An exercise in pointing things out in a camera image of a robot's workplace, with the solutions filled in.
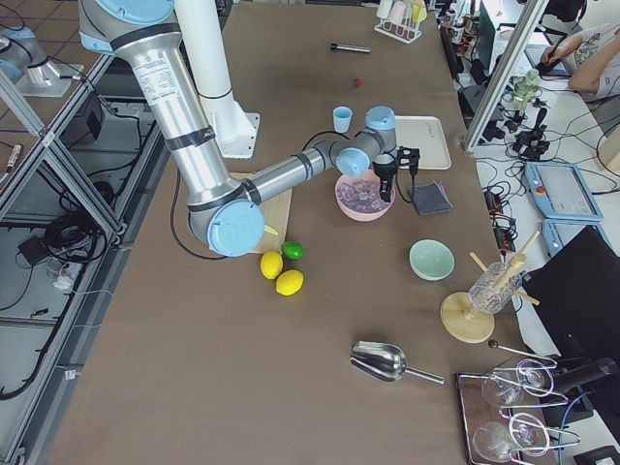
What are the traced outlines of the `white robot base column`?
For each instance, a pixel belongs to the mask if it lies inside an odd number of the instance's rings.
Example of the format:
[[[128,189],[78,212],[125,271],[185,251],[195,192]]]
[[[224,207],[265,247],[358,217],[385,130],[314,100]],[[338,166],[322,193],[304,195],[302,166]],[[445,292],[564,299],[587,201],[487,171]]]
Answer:
[[[174,10],[202,109],[223,156],[250,159],[260,116],[244,111],[234,98],[216,4],[179,0],[174,3]]]

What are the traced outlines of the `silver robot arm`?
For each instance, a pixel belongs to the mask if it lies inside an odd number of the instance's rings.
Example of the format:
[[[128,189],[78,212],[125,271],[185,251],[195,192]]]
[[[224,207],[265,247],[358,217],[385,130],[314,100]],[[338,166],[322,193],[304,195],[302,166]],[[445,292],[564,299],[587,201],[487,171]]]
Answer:
[[[332,168],[350,177],[374,170],[389,200],[402,149],[388,107],[367,111],[351,139],[320,140],[241,180],[231,176],[222,150],[254,136],[255,125],[234,100],[214,2],[81,1],[78,14],[84,47],[131,66],[188,187],[190,230],[215,253],[251,252],[264,235],[261,203]]]
[[[36,94],[60,84],[60,71],[50,62],[34,32],[27,28],[1,30],[1,71],[20,90]]]

